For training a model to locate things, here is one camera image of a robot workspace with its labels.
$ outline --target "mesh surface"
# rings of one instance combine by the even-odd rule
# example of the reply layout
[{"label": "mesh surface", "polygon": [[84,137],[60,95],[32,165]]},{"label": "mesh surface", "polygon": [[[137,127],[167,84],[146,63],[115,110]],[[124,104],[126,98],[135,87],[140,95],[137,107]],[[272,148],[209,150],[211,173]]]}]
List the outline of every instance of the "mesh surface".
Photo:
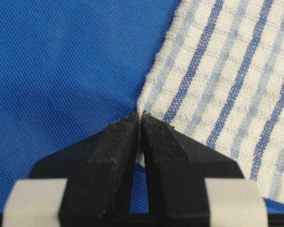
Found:
[{"label": "mesh surface", "polygon": [[179,0],[0,0],[0,212],[33,164],[136,109]]},{"label": "mesh surface", "polygon": [[149,213],[145,169],[136,163],[134,171],[130,212],[132,214]]}]

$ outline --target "white pad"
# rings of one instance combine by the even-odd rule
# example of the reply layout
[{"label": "white pad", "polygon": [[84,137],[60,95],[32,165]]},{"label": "white pad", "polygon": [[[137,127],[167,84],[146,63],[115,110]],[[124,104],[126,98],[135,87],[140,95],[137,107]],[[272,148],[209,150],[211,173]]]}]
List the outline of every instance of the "white pad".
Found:
[{"label": "white pad", "polygon": [[59,227],[67,179],[19,180],[3,212],[3,227]]},{"label": "white pad", "polygon": [[245,179],[205,179],[211,227],[267,227],[257,184]]}]

